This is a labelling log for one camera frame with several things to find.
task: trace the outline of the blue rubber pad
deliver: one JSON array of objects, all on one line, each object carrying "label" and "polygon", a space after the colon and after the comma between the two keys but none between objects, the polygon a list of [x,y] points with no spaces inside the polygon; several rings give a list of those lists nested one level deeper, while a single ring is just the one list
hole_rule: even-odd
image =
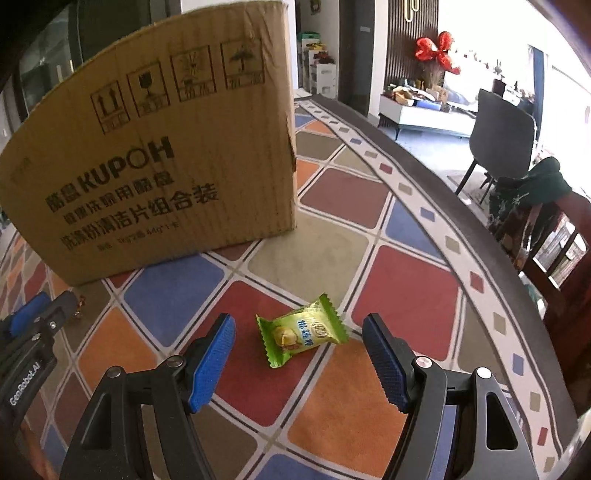
[{"label": "blue rubber pad", "polygon": [[27,304],[12,314],[10,335],[16,338],[27,331],[31,322],[51,303],[50,296],[42,291],[35,295]]},{"label": "blue rubber pad", "polygon": [[228,315],[207,347],[201,363],[195,369],[193,390],[189,398],[189,408],[192,413],[197,413],[212,399],[235,339],[236,321]]},{"label": "blue rubber pad", "polygon": [[368,351],[388,401],[396,405],[402,413],[408,413],[410,399],[406,394],[405,376],[398,359],[370,317],[363,321],[361,333],[363,344]]}]

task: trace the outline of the red balloon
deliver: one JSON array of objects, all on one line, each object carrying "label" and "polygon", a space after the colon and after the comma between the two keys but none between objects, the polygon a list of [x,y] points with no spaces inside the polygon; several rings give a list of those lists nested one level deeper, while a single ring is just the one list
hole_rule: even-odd
[{"label": "red balloon", "polygon": [[421,37],[417,40],[417,49],[414,56],[420,61],[429,61],[434,59],[438,53],[437,46],[427,37]]},{"label": "red balloon", "polygon": [[443,51],[437,54],[437,60],[439,61],[441,66],[448,72],[454,73],[455,75],[459,75],[462,72],[460,66],[454,64],[452,58]]},{"label": "red balloon", "polygon": [[453,43],[452,34],[449,32],[441,32],[437,39],[437,44],[439,45],[439,50],[441,51],[448,51],[451,49]]}]

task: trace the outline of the green candy wrapper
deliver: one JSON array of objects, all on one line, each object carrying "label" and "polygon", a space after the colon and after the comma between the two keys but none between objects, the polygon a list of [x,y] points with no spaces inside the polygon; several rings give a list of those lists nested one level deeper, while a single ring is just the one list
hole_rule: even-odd
[{"label": "green candy wrapper", "polygon": [[318,300],[273,321],[256,316],[269,364],[282,367],[295,354],[325,342],[345,343],[349,337],[326,293]]}]

